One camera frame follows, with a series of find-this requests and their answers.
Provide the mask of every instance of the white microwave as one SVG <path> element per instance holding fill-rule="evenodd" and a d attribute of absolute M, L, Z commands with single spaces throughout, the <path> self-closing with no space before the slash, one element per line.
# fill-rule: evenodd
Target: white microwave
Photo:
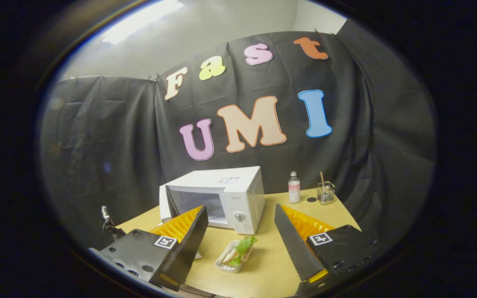
<path fill-rule="evenodd" d="M 159 187 L 162 222 L 200 205 L 210 226 L 255 234 L 265 207 L 261 167 L 193 171 Z"/>

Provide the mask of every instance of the table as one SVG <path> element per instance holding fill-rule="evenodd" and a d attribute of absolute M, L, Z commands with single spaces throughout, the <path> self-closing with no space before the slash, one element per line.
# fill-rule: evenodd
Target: table
<path fill-rule="evenodd" d="M 315 196 L 315 188 L 302 190 L 301 201 L 290 204 L 287 192 L 265 195 L 265 209 L 255 234 L 259 241 L 253 245 L 250 258 L 238 273 L 223 272 L 214 266 L 214 261 L 226 249 L 229 242 L 241 240 L 244 235 L 239 235 L 231 229 L 207 227 L 198 250 L 202 258 L 193 261 L 185 284 L 219 296 L 233 298 L 293 296 L 301 280 L 273 221 L 276 203 L 305 213 L 335 228 L 350 224 L 360 230 L 338 198 L 329 205 L 320 205 L 318 201 L 307 202 L 307 198 Z M 160 222 L 158 206 L 118 225 L 117 228 L 122 228 L 125 232 L 135 228 L 149 231 Z"/>

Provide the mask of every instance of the glass cup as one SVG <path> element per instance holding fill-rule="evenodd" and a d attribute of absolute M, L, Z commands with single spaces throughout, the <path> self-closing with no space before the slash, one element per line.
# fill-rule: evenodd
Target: glass cup
<path fill-rule="evenodd" d="M 318 183 L 318 201 L 321 205 L 331 204 L 335 201 L 335 185 L 331 181 L 325 181 L 325 186 Z"/>

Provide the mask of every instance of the label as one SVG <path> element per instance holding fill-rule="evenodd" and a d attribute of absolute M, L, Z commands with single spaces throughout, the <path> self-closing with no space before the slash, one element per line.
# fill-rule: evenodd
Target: label
<path fill-rule="evenodd" d="M 327 235 L 327 233 L 321 233 L 310 236 L 310 240 L 314 243 L 315 246 L 324 245 L 325 243 L 332 242 L 332 238 Z"/>
<path fill-rule="evenodd" d="M 237 183 L 237 181 L 240 179 L 240 177 L 231 177 L 226 180 L 225 183 Z"/>
<path fill-rule="evenodd" d="M 301 184 L 299 181 L 291 181 L 288 183 L 288 198 L 290 202 L 299 202 L 299 193 L 301 192 Z"/>
<path fill-rule="evenodd" d="M 157 239 L 156 242 L 154 242 L 154 245 L 166 249 L 171 249 L 174 246 L 174 243 L 176 243 L 176 238 L 161 236 L 159 239 Z"/>

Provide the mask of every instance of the lettuce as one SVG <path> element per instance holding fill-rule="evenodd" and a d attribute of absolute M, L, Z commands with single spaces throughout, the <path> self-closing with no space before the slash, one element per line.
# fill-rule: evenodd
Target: lettuce
<path fill-rule="evenodd" d="M 250 247 L 257 241 L 258 241 L 257 238 L 255 238 L 254 236 L 248 236 L 242 239 L 238 243 L 238 245 L 235 247 L 235 249 L 237 249 L 238 251 L 238 257 L 234 258 L 231 262 L 229 262 L 228 266 L 231 266 L 231 267 L 240 266 L 242 256 L 244 256 L 246 252 L 248 251 L 248 249 L 250 249 Z"/>

